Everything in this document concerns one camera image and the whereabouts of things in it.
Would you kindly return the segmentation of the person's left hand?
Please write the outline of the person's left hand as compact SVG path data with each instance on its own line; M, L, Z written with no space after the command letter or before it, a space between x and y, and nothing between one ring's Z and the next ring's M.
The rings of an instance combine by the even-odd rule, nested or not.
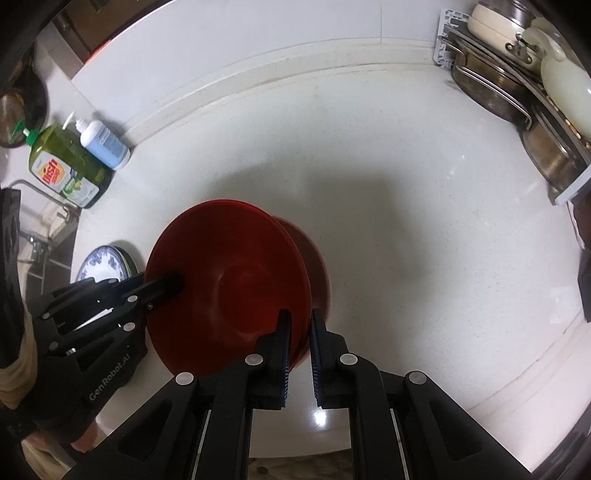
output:
M93 421L80 438L70 443L70 446L81 453L91 451L100 442L100 434L100 428L97 423Z

